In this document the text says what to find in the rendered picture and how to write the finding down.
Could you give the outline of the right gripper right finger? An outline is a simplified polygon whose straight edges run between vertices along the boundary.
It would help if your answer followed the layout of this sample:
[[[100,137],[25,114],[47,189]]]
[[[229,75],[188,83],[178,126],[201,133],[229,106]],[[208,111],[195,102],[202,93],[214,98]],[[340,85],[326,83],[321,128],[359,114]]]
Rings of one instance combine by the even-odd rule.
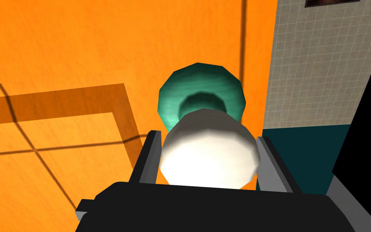
[[[260,190],[301,193],[272,141],[268,137],[258,137],[256,143],[260,153],[260,165],[256,172]]]

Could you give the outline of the dark framed wall picture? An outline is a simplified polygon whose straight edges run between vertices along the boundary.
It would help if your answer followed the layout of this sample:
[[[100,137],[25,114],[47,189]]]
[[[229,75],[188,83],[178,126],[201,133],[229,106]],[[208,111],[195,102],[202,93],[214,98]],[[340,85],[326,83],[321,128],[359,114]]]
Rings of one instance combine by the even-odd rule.
[[[327,6],[327,5],[334,5],[334,4],[352,3],[352,2],[360,2],[360,0],[306,0],[305,8]]]

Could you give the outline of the white and green door knob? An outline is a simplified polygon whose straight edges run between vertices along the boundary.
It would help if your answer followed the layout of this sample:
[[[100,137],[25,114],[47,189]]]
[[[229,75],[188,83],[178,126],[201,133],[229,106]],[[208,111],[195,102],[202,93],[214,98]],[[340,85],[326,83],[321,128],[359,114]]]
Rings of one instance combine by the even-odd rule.
[[[159,89],[168,133],[159,168],[170,185],[241,189],[260,165],[254,136],[241,123],[241,82],[223,66],[195,63]]]

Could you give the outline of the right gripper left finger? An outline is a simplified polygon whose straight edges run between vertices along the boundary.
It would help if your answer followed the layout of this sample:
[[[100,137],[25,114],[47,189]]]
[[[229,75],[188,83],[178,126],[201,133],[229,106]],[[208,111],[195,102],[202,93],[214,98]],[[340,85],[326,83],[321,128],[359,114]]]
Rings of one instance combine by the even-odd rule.
[[[155,184],[161,158],[161,131],[151,130],[133,168],[129,183]]]

